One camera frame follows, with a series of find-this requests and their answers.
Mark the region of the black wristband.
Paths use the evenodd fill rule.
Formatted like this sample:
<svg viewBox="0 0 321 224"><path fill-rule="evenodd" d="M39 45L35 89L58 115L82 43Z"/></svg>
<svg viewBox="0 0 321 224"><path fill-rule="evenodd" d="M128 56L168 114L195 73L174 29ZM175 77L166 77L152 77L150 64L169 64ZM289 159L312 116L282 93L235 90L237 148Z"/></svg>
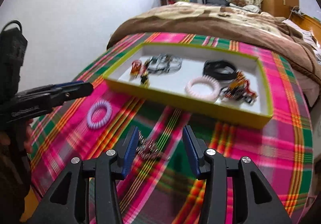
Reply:
<svg viewBox="0 0 321 224"><path fill-rule="evenodd" d="M205 61L203 75L218 81L231 81L237 77L237 68L234 64L225 61Z"/></svg>

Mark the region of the pink green plaid tablecloth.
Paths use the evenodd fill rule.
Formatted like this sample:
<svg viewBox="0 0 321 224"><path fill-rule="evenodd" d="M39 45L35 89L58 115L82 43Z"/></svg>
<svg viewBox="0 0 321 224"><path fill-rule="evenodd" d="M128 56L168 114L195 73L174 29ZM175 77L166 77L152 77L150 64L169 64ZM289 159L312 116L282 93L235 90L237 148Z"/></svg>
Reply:
<svg viewBox="0 0 321 224"><path fill-rule="evenodd" d="M181 43L226 49L259 58L267 75L274 115L262 130L233 126L109 91L103 73L138 44ZM198 138L226 157L250 157L269 181L293 223L303 217L313 173L312 126L301 87L288 61L271 51L195 34L128 35L78 76L95 88L88 98L67 102L33 126L32 180L44 194L74 156L97 157L138 126L169 160L135 158L117 186L125 223L197 223L205 183L191 172L182 142L190 125Z"/></svg>

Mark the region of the white tray with green rim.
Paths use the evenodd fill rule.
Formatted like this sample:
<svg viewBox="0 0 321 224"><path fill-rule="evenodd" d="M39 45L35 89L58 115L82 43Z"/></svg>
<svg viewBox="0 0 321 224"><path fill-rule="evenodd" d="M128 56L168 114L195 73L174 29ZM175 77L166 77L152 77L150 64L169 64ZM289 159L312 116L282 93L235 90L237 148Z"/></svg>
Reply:
<svg viewBox="0 0 321 224"><path fill-rule="evenodd" d="M171 65L176 69L169 72L150 72L147 84L141 83L140 76L131 75L133 62L160 68L156 62L161 54L173 56ZM229 83L206 79L203 75L205 61L225 60L234 64L249 81L250 91L256 98L250 103L224 97L223 88ZM211 47L140 43L129 50L103 74L108 87L150 101L203 114L214 119L251 128L262 129L272 119L274 109L267 76L262 62L255 56Z"/></svg>

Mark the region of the brown plush blanket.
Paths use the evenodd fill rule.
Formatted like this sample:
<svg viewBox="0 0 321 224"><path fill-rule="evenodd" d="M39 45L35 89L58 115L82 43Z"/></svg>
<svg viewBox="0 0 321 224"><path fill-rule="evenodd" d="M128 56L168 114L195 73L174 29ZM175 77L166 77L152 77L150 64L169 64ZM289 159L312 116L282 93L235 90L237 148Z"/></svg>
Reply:
<svg viewBox="0 0 321 224"><path fill-rule="evenodd" d="M264 48L281 55L294 70L320 84L320 65L312 46L304 42L299 31L266 12L178 2L128 19L112 34L107 46L144 32L205 35Z"/></svg>

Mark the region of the wooden headboard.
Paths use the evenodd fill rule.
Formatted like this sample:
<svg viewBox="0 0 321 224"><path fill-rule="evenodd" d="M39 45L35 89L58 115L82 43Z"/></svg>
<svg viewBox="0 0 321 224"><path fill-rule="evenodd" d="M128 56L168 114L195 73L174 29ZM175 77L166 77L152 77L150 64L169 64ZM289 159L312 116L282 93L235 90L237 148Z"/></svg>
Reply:
<svg viewBox="0 0 321 224"><path fill-rule="evenodd" d="M297 12L292 12L290 20L297 24L301 29L310 31L317 42L320 44L321 40L321 24L318 20L311 18L306 14L299 14Z"/></svg>

